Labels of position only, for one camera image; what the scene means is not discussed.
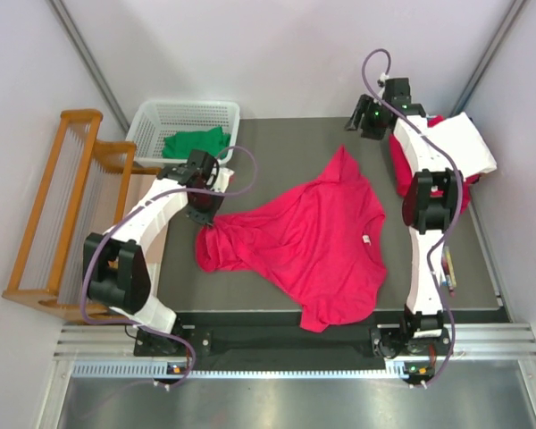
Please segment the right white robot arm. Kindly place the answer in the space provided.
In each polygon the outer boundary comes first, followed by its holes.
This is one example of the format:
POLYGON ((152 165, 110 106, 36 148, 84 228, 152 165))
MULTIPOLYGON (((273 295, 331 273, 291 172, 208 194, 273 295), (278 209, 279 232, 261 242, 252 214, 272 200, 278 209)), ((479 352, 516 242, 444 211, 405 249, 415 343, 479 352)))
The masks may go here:
MULTIPOLYGON (((422 105, 413 102, 407 78, 391 78, 383 73, 378 93, 358 98, 345 130, 360 131, 366 139, 378 140, 390 132, 397 139, 409 137, 414 150, 437 148, 418 121, 425 119, 422 105)), ((400 354, 426 354, 431 360, 440 350, 453 351, 452 311, 443 295, 441 282, 444 244, 456 226, 463 201, 463 176, 454 161, 443 167, 417 165, 406 192, 401 215, 412 244, 411 284, 398 328, 376 327, 372 331, 373 350, 393 359, 400 354)))

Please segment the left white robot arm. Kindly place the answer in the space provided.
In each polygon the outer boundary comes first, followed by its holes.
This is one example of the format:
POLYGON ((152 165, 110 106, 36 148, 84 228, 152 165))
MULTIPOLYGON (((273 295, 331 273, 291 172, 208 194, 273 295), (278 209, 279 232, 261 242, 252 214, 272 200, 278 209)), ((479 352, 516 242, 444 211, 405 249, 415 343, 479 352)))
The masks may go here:
POLYGON ((176 313, 156 296, 146 252, 179 212, 210 226, 233 174, 195 149, 185 163, 164 167, 122 220, 103 234, 90 233, 83 245, 81 313, 87 314, 90 300, 155 332, 154 344, 163 353, 179 352, 185 334, 176 313))

